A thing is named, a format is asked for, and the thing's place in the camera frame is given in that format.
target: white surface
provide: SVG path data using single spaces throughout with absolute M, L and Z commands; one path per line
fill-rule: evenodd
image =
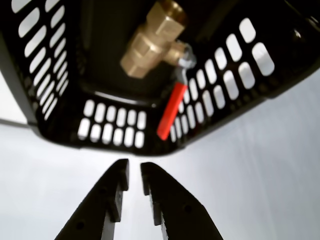
M 225 240 L 320 239 L 319 73 L 154 159 L 199 199 Z M 58 146 L 23 128 L 0 125 L 0 133 L 0 239 L 53 240 L 123 157 L 130 158 L 130 188 L 114 239 L 162 239 L 143 196 L 141 159 Z

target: white background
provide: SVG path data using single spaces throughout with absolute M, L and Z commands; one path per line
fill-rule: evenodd
M 142 161 L 154 161 L 206 207 L 225 240 L 320 239 L 320 71 L 162 158 L 58 146 L 0 125 L 0 239 L 53 240 L 117 159 L 130 158 L 115 240 L 160 240 Z M 0 118 L 25 119 L 1 79 Z

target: brass pipe fitting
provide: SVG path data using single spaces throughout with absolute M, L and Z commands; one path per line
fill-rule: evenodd
M 126 74 L 142 79 L 161 61 L 173 66 L 185 55 L 187 45 L 176 42 L 187 25 L 187 15 L 173 0 L 157 1 L 138 27 L 121 59 Z

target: screw hole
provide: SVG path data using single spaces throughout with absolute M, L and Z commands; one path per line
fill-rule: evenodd
M 101 195 L 105 195 L 107 193 L 107 188 L 106 187 L 102 187 L 99 189 L 99 194 Z
M 85 221 L 84 221 L 84 220 L 79 221 L 79 222 L 76 224 L 75 228 L 76 228 L 77 230 L 82 230 L 82 229 L 84 229 L 84 228 L 85 228 Z
M 184 206 L 184 211 L 188 214 L 192 212 L 192 207 L 190 205 L 185 205 Z

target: black plastic basket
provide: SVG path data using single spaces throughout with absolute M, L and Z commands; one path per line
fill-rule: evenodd
M 2 0 L 0 70 L 33 130 L 64 146 L 165 155 L 320 66 L 317 0 L 178 3 L 189 18 L 179 39 L 192 45 L 197 65 L 186 73 L 189 91 L 162 141 L 156 132 L 173 68 L 162 63 L 136 80 L 120 66 L 153 0 Z

